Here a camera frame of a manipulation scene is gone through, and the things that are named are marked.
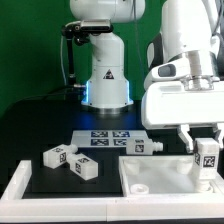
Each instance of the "black sticker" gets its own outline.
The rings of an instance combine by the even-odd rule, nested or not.
[[[65,162],[65,161],[66,161],[66,153],[64,152],[60,155],[60,162],[62,163],[62,162]]]
[[[91,137],[92,138],[107,138],[108,132],[107,131],[92,131]]]
[[[144,145],[136,145],[135,146],[135,152],[143,153],[144,152]]]
[[[195,154],[195,163],[197,163],[198,166],[200,166],[200,160],[201,160],[200,154],[196,153]]]
[[[203,167],[207,167],[207,168],[215,167],[215,156],[205,156]]]
[[[58,152],[58,153],[59,153],[59,152],[62,152],[63,150],[64,150],[64,149],[56,148],[56,149],[53,149],[52,151],[53,151],[53,152]]]
[[[89,160],[87,158],[82,158],[78,160],[80,163],[87,163]]]
[[[107,74],[104,76],[103,79],[114,79],[114,76],[110,69],[108,70]]]
[[[115,146],[126,146],[127,139],[114,139],[114,145]]]
[[[77,173],[81,174],[81,166],[78,163],[75,164],[75,170]]]
[[[91,146],[109,146],[109,139],[91,139]]]
[[[115,138],[129,138],[130,133],[129,133],[129,131],[114,131],[113,132],[113,137],[115,137]]]
[[[144,144],[144,140],[142,140],[142,139],[136,139],[136,140],[135,140],[135,143],[138,143],[138,144],[139,144],[139,143],[142,143],[142,144]]]

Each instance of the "robot logo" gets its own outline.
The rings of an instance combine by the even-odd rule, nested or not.
[[[103,79],[114,79],[114,76],[110,69],[108,70],[107,74],[104,76]]]

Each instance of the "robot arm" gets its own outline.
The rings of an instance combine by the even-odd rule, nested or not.
[[[160,35],[148,48],[152,59],[144,83],[142,123],[147,129],[177,128],[188,152],[194,147],[190,127],[214,127],[223,148],[224,83],[217,67],[223,9],[219,8],[213,0],[167,0]]]
[[[124,43],[112,33],[111,23],[140,18],[145,0],[70,0],[70,6],[79,21],[65,26],[64,35],[70,42],[74,37],[77,45],[91,42],[93,46],[92,75],[83,107],[103,114],[128,110],[133,101],[124,77]]]

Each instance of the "black table surface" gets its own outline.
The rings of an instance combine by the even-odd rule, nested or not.
[[[118,158],[126,155],[125,148],[79,149],[79,153],[99,164],[99,176],[89,181],[71,172],[67,164],[54,170],[44,167],[43,152],[61,144],[69,145],[74,130],[144,130],[140,115],[140,101],[136,101],[130,111],[114,116],[83,111],[80,102],[62,100],[22,101],[13,105],[0,119],[0,196],[19,162],[31,160],[32,177],[23,198],[123,197]],[[156,155],[186,154],[176,130],[154,130],[147,134],[153,141],[164,144],[164,152]],[[211,128],[192,129],[190,134],[193,138],[214,137]],[[221,152],[218,172],[222,177],[223,161]],[[169,223],[224,223],[224,219],[173,220]]]

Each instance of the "white cube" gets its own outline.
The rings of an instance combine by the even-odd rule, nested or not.
[[[68,156],[70,169],[84,180],[98,177],[98,163],[83,154]]]
[[[193,174],[199,180],[216,178],[219,144],[212,138],[197,138],[198,151],[195,153]]]
[[[75,145],[59,145],[43,153],[44,166],[55,169],[67,162],[67,156],[78,151]]]
[[[149,138],[127,139],[126,153],[128,155],[152,155],[155,151],[163,151],[163,144],[153,142]]]

